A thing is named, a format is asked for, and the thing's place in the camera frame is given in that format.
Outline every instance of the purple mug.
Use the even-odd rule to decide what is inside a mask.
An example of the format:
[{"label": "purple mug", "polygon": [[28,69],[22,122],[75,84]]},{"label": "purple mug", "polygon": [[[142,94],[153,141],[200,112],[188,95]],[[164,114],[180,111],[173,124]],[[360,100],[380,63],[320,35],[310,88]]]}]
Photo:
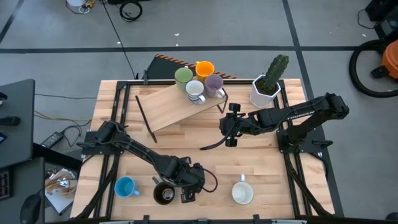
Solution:
[{"label": "purple mug", "polygon": [[225,96],[223,88],[223,78],[218,75],[209,75],[205,80],[206,94],[209,97],[222,98]]}]

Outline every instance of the black mug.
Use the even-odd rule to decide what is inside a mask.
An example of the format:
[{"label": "black mug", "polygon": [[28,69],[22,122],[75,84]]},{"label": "black mug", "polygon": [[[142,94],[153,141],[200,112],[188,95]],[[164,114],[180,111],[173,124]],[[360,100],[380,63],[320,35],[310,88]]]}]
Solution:
[{"label": "black mug", "polygon": [[159,182],[155,177],[152,178],[156,183],[154,189],[154,199],[160,205],[168,205],[175,197],[174,187],[169,186],[165,182]]}]

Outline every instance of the mug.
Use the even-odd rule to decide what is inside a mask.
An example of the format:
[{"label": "mug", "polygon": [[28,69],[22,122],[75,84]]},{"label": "mug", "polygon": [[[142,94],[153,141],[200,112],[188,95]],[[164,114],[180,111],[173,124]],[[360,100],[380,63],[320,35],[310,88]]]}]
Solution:
[{"label": "mug", "polygon": [[198,80],[204,83],[206,78],[214,73],[214,65],[207,61],[197,62],[195,71],[197,73]]},{"label": "mug", "polygon": [[174,187],[169,186],[165,182],[159,182],[156,177],[153,177],[156,187],[154,189],[154,199],[161,205],[168,205],[175,197]]},{"label": "mug", "polygon": [[224,90],[222,90],[223,84],[224,84],[223,78],[221,78],[218,75],[210,75],[205,80],[206,94],[212,98],[224,97],[225,92]]},{"label": "mug", "polygon": [[192,78],[193,73],[187,66],[177,69],[174,73],[175,84],[177,84],[178,88],[182,91],[185,91],[185,86]]},{"label": "mug", "polygon": [[206,102],[203,92],[205,87],[198,80],[191,80],[185,86],[185,91],[187,92],[187,98],[194,104],[200,105]]},{"label": "mug", "polygon": [[121,177],[114,185],[114,192],[119,197],[139,195],[137,184],[130,177]]},{"label": "mug", "polygon": [[244,181],[244,174],[241,175],[241,181],[236,183],[232,188],[232,198],[241,205],[249,204],[254,197],[253,188]]}]

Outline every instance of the orange vacuum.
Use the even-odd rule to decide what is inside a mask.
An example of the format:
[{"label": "orange vacuum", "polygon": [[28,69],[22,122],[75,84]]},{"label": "orange vacuum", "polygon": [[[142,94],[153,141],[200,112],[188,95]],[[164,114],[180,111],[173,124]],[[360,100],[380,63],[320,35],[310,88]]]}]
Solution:
[{"label": "orange vacuum", "polygon": [[398,40],[389,44],[384,51],[381,66],[372,71],[374,78],[391,76],[398,82]]},{"label": "orange vacuum", "polygon": [[359,54],[364,50],[379,50],[383,52],[381,66],[374,69],[371,74],[374,78],[390,76],[398,83],[398,40],[388,42],[386,40],[370,40],[361,44],[352,54],[349,61],[349,77],[357,90],[365,95],[376,98],[388,98],[398,96],[398,90],[378,92],[366,88],[359,80],[356,73],[356,62]]}]

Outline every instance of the green mug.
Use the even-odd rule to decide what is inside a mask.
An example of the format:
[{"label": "green mug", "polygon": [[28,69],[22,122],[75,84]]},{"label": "green mug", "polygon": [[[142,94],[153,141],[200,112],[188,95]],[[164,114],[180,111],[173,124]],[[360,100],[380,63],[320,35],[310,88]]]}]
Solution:
[{"label": "green mug", "polygon": [[178,88],[182,91],[185,91],[185,86],[189,81],[193,78],[193,72],[188,68],[179,68],[174,73],[175,83],[177,84]]}]

